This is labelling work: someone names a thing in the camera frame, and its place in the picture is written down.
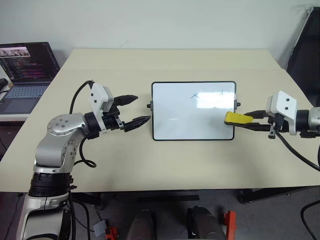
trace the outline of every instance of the white wall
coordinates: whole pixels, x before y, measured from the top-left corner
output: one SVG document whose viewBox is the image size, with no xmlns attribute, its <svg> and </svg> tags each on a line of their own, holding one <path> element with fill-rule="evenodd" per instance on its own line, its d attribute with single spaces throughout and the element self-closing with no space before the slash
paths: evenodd
<svg viewBox="0 0 320 240">
<path fill-rule="evenodd" d="M 269 49 L 285 67 L 320 0 L 0 0 L 0 43 L 74 48 Z"/>
</svg>

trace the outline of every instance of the whiteboard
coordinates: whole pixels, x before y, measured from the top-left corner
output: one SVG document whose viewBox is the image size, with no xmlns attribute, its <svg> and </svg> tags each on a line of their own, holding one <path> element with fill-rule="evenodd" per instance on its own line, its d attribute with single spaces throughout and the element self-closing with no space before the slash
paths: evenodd
<svg viewBox="0 0 320 240">
<path fill-rule="evenodd" d="M 224 122 L 235 111 L 234 81 L 154 82 L 151 94 L 154 140 L 234 138 L 234 127 Z"/>
</svg>

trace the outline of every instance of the laptop screen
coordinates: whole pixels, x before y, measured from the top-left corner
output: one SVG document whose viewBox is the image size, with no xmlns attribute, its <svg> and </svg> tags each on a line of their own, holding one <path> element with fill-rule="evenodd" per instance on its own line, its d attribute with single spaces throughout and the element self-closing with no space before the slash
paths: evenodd
<svg viewBox="0 0 320 240">
<path fill-rule="evenodd" d="M 48 42 L 0 44 L 0 65 L 12 83 L 49 83 L 60 67 Z"/>
</svg>

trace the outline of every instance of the laptop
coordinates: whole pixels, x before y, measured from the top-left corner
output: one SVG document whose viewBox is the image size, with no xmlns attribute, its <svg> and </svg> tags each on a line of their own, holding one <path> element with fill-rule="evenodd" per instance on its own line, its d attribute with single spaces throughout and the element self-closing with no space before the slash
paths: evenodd
<svg viewBox="0 0 320 240">
<path fill-rule="evenodd" d="M 0 114 L 30 114 L 60 70 L 48 42 L 0 44 L 0 65 L 13 83 Z"/>
</svg>

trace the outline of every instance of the whiteboard frame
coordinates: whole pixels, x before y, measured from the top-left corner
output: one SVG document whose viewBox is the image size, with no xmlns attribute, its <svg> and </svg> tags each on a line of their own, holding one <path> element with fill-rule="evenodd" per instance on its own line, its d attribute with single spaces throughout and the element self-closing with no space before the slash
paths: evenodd
<svg viewBox="0 0 320 240">
<path fill-rule="evenodd" d="M 230 139 L 155 139 L 155 131 L 154 131 L 154 84 L 179 84 L 179 83 L 233 83 L 234 84 L 234 105 L 233 112 L 236 112 L 236 104 L 237 104 L 237 83 L 235 81 L 154 81 L 151 84 L 151 114 L 152 114 L 152 138 L 154 141 L 231 141 L 235 138 L 235 126 L 233 126 L 232 138 Z"/>
</svg>

